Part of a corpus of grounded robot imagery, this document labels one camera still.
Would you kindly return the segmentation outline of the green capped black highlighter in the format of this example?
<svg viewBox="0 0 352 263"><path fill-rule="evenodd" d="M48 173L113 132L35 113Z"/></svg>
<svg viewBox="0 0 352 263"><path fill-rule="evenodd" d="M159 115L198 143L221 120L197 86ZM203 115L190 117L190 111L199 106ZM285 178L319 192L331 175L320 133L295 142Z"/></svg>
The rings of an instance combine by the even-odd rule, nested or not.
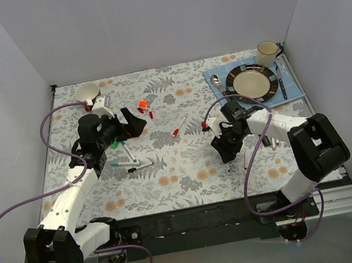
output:
<svg viewBox="0 0 352 263"><path fill-rule="evenodd" d="M120 142L114 141L114 142L110 145L110 147L111 147L111 148L117 148L119 144L120 144Z"/></svg>

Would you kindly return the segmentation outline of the orange highlighter cap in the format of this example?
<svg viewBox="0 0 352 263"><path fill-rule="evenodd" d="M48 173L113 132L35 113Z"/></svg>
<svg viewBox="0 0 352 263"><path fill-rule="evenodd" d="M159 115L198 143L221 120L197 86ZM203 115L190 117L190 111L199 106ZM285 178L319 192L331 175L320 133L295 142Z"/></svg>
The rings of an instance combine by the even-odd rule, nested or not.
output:
<svg viewBox="0 0 352 263"><path fill-rule="evenodd" d="M146 108L146 107L148 107L148 102L147 101L144 101L144 100L141 100L140 102L139 102L139 106L142 108L142 107L144 107L144 108Z"/></svg>

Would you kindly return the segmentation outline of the orange capped black highlighter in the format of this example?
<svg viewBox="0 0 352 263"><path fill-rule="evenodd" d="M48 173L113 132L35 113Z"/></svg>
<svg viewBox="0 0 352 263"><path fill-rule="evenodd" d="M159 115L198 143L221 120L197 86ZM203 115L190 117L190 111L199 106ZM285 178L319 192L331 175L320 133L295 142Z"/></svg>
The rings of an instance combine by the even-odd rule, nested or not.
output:
<svg viewBox="0 0 352 263"><path fill-rule="evenodd" d="M267 137L264 137L263 143L264 143L264 146L271 146L271 142L270 142L269 138L267 138Z"/></svg>

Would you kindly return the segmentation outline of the pink capped white pen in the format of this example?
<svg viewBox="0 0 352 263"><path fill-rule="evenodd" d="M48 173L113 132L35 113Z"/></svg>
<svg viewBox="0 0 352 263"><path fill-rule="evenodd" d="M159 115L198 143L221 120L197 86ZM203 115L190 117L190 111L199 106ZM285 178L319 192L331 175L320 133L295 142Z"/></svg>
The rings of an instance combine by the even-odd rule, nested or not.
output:
<svg viewBox="0 0 352 263"><path fill-rule="evenodd" d="M276 145L276 141L274 138L270 138L270 142L271 142L271 149L272 150L276 150L277 145Z"/></svg>

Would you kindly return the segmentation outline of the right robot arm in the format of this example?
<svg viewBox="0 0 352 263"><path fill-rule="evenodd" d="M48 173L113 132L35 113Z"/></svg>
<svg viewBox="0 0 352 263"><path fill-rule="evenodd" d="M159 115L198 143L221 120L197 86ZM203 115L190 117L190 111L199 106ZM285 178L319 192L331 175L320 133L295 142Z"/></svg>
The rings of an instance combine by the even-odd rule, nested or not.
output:
<svg viewBox="0 0 352 263"><path fill-rule="evenodd" d="M223 163L235 159L243 146L243 139L257 135L287 143L293 151L297 171L277 192L276 203L266 211L251 209L255 216L281 214L295 218L317 185L350 158L349 148L339 136L331 121L323 114L312 117L290 117L273 113L266 104L256 101L249 109L239 104L239 95L230 95L221 108L224 121L206 115L201 124L203 131L214 134L211 146L220 154Z"/></svg>

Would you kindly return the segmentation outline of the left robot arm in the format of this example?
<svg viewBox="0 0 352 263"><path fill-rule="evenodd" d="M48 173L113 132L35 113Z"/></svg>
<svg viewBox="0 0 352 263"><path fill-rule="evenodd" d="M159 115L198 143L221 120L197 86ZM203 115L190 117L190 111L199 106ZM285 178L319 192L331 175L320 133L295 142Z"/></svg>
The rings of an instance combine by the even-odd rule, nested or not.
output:
<svg viewBox="0 0 352 263"><path fill-rule="evenodd" d="M78 120L79 137L72 146L66 189L37 228L29 228L23 237L27 263L84 263L98 248L117 249L121 233L116 220L94 218L77 227L82 208L104 169L107 150L114 142L136 138L143 133L146 120L122 108L126 119L117 115L85 115Z"/></svg>

